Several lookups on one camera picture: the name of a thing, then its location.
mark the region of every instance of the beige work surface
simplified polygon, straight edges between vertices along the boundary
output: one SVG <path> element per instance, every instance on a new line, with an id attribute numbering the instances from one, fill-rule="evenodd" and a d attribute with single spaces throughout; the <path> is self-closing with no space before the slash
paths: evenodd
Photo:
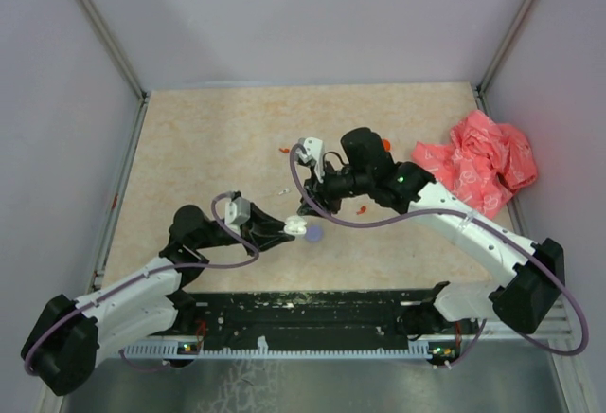
<path id="1" fill-rule="evenodd" d="M 447 142 L 449 129 L 476 108 L 468 83 L 219 88 L 151 94 L 109 255 L 109 285 L 141 268 L 168 238 L 174 212 L 186 204 L 210 216 L 210 200 L 240 190 L 268 214 L 295 214 L 299 196 L 279 148 L 300 137 L 339 140 L 370 127 L 409 160 L 417 141 Z M 302 178 L 308 171 L 299 168 Z M 285 188 L 290 193 L 278 195 Z M 366 213 L 356 215 L 360 207 Z M 219 208 L 223 215 L 223 204 Z M 370 222 L 391 217 L 366 197 L 345 200 L 339 217 Z M 325 237 L 297 239 L 234 270 L 206 269 L 188 291 L 292 291 L 426 288 L 443 280 L 476 281 L 488 273 L 437 233 L 413 220 L 352 229 L 312 219 Z M 511 227 L 506 210 L 496 221 Z M 203 251 L 213 263 L 246 259 L 241 246 Z"/>

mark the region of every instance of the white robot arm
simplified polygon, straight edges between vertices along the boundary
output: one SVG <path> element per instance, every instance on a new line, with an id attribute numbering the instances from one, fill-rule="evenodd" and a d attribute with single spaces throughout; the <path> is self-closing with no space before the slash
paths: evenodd
<path id="1" fill-rule="evenodd" d="M 459 246 L 492 276 L 490 282 L 437 285 L 431 301 L 410 309 L 415 319 L 403 320 L 404 338 L 421 333 L 423 321 L 435 321 L 436 316 L 442 323 L 498 317 L 515 331 L 536 330 L 560 292 L 512 245 L 535 256 L 563 283 L 563 251 L 556 242 L 537 244 L 478 214 L 431 173 L 412 162 L 395 163 L 379 136 L 367 128 L 347 133 L 341 144 L 348 163 L 338 171 L 325 160 L 324 143 L 317 138 L 301 139 L 292 153 L 311 170 L 304 187 L 295 176 L 304 197 L 299 216 L 337 222 L 331 215 L 343 199 L 366 194 L 400 215 L 419 215 L 421 223 Z M 443 212 L 425 212 L 436 209 Z M 209 264 L 199 249 L 238 243 L 229 234 L 234 232 L 249 254 L 254 248 L 257 255 L 305 233 L 300 218 L 274 219 L 238 193 L 225 205 L 224 215 L 224 222 L 210 221 L 196 206 L 183 206 L 174 216 L 169 244 L 144 268 L 75 300 L 63 295 L 51 299 L 23 346 L 27 370 L 57 395 L 67 394 L 125 346 L 157 332 L 190 329 L 196 304 L 182 288 Z"/>

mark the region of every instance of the purple cable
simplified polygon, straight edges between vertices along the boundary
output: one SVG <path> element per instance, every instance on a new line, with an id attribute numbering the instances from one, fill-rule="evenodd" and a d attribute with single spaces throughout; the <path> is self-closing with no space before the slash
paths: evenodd
<path id="1" fill-rule="evenodd" d="M 240 263 L 232 263 L 232 264 L 183 263 L 183 264 L 180 264 L 178 266 L 179 269 L 182 269 L 182 268 L 191 268 L 191 269 L 202 269 L 202 268 L 234 269 L 234 268 L 242 268 L 243 266 L 247 266 L 247 265 L 249 265 L 251 263 L 254 263 L 255 261 L 258 260 L 258 257 L 260 255 L 258 249 L 254 245 L 252 245 L 251 243 L 249 243 L 247 240 L 245 240 L 238 233 L 235 233 L 234 231 L 232 231 L 225 224 L 225 222 L 221 220 L 221 217 L 219 216 L 219 213 L 217 213 L 217 203 L 220 202 L 221 200 L 225 199 L 225 198 L 231 198 L 232 196 L 233 196 L 232 192 L 225 192 L 225 193 L 222 193 L 220 195 L 217 195 L 215 198 L 212 199 L 212 202 L 210 203 L 210 212 L 212 213 L 212 216 L 215 218 L 215 221 L 221 227 L 221 229 L 223 231 L 225 231 L 225 233 L 227 233 L 233 239 L 235 239 L 240 244 L 242 244 L 244 247 L 247 247 L 248 249 L 250 249 L 253 252 L 253 256 L 249 260 L 241 261 Z M 169 271 L 171 269 L 175 269 L 175 265 L 161 266 L 159 268 L 154 268 L 154 269 L 151 269 L 150 271 L 148 271 L 147 276 L 150 276 L 150 275 L 156 274 L 156 273 L 161 273 L 163 271 Z M 143 278 L 146 278 L 146 275 L 141 274 L 141 275 L 139 275 L 139 276 L 137 276 L 135 278 L 131 278 L 130 280 L 122 283 L 121 285 L 118 285 L 113 290 L 110 290 L 109 292 L 105 293 L 104 295 L 99 296 L 97 298 L 97 300 L 96 300 L 96 303 L 99 304 L 100 302 L 103 302 L 103 301 L 107 300 L 108 298 L 110 298 L 113 295 L 121 292 L 125 288 L 128 288 L 131 285 L 136 284 L 138 281 L 140 281 Z M 34 342 L 34 345 L 32 345 L 31 348 L 29 349 L 29 351 L 27 352 L 27 355 L 26 355 L 26 358 L 25 358 L 25 361 L 24 361 L 24 366 L 25 366 L 26 372 L 29 375 L 36 375 L 36 372 L 34 372 L 34 370 L 31 368 L 31 361 L 32 361 L 32 359 L 34 357 L 34 354 L 35 354 L 36 350 L 45 342 L 45 340 L 53 332 L 55 332 L 57 329 L 59 329 L 61 326 L 63 326 L 67 321 L 71 320 L 74 316 L 76 316 L 78 314 L 81 314 L 83 312 L 86 312 L 89 309 L 91 309 L 92 307 L 95 307 L 95 303 L 94 302 L 89 302 L 89 303 L 84 304 L 83 306 L 81 306 L 81 307 L 73 310 L 72 312 L 70 312 L 69 314 L 67 314 L 63 318 L 61 318 L 59 321 L 57 321 L 53 326 L 51 326 L 50 328 L 48 328 L 48 330 L 46 330 L 46 332 L 44 334 L 42 334 L 40 336 L 40 338 L 36 342 Z"/>
<path id="2" fill-rule="evenodd" d="M 457 364 L 460 364 L 461 361 L 463 361 L 465 358 L 467 358 L 467 355 L 470 354 L 473 347 L 475 347 L 475 344 L 477 343 L 477 341 L 480 340 L 480 335 L 482 335 L 482 332 L 484 331 L 484 327 L 486 326 L 486 321 L 487 321 L 486 319 L 482 320 L 482 323 L 480 323 L 480 327 L 478 328 L 477 333 L 473 337 L 472 342 L 469 343 L 469 345 L 463 350 L 463 352 L 459 355 L 458 358 L 456 358 L 452 363 L 450 363 L 449 368 L 453 368 Z"/>
<path id="3" fill-rule="evenodd" d="M 348 221 L 343 221 L 341 219 L 337 219 L 336 217 L 333 217 L 330 214 L 328 214 L 328 212 L 326 212 L 314 200 L 312 200 L 312 198 L 309 196 L 309 194 L 307 193 L 307 191 L 301 184 L 301 180 L 299 179 L 298 175 L 296 174 L 296 152 L 297 152 L 297 150 L 304 151 L 305 147 L 303 145 L 297 143 L 291 148 L 291 153 L 289 155 L 291 174 L 293 175 L 293 180 L 294 180 L 294 184 L 296 185 L 296 188 L 298 189 L 299 193 L 301 194 L 303 199 L 306 201 L 306 203 L 310 207 L 312 207 L 312 209 L 314 211 L 316 211 L 320 216 L 322 216 L 326 220 L 331 221 L 335 224 L 342 225 L 342 226 L 348 226 L 350 228 L 378 228 L 380 226 L 394 224 L 395 222 L 405 221 L 407 219 L 412 219 L 412 218 L 418 217 L 418 216 L 427 216 L 430 214 L 446 214 L 446 215 L 450 215 L 450 216 L 460 217 L 461 219 L 467 219 L 469 217 L 467 213 L 462 212 L 462 211 L 456 211 L 454 209 L 437 207 L 437 208 L 433 208 L 433 209 L 419 209 L 417 211 L 411 211 L 406 214 L 401 214 L 399 216 L 390 217 L 389 219 L 385 219 L 383 221 L 378 221 L 378 222 L 355 223 L 355 222 L 348 222 Z M 522 334 L 520 332 L 518 332 L 518 333 L 525 340 L 527 340 L 531 344 L 535 345 L 536 347 L 539 347 L 542 350 L 546 350 L 546 351 L 549 351 L 554 354 L 558 354 L 559 356 L 576 356 L 576 355 L 582 353 L 587 348 L 587 344 L 589 343 L 589 325 L 587 324 L 587 318 L 585 317 L 585 314 L 583 313 L 582 308 L 580 307 L 579 303 L 577 302 L 575 297 L 572 295 L 570 290 L 568 290 L 560 282 L 560 280 L 558 278 L 556 278 L 556 276 L 554 276 L 553 273 L 551 271 L 549 271 L 534 255 L 525 251 L 524 248 L 521 247 L 519 244 L 517 244 L 515 241 L 511 240 L 510 238 L 505 236 L 500 231 L 495 230 L 489 224 L 486 224 L 486 223 L 480 221 L 479 219 L 472 218 L 472 222 L 474 224 L 478 225 L 480 228 L 488 231 L 491 235 L 495 236 L 496 238 L 498 238 L 505 244 L 508 244 L 519 254 L 523 255 L 532 264 L 534 264 L 543 274 L 545 274 L 545 276 L 549 280 L 551 280 L 554 283 L 554 285 L 556 285 L 556 287 L 558 287 L 558 289 L 561 291 L 561 293 L 564 295 L 564 297 L 566 299 L 568 299 L 568 302 L 570 302 L 570 305 L 575 310 L 575 314 L 577 314 L 577 317 L 579 318 L 581 336 L 580 336 L 579 345 L 575 349 L 558 350 L 558 349 L 552 349 L 551 347 L 545 345 L 542 342 L 539 342 L 539 341 L 533 339 L 532 337 L 530 337 L 526 334 Z"/>

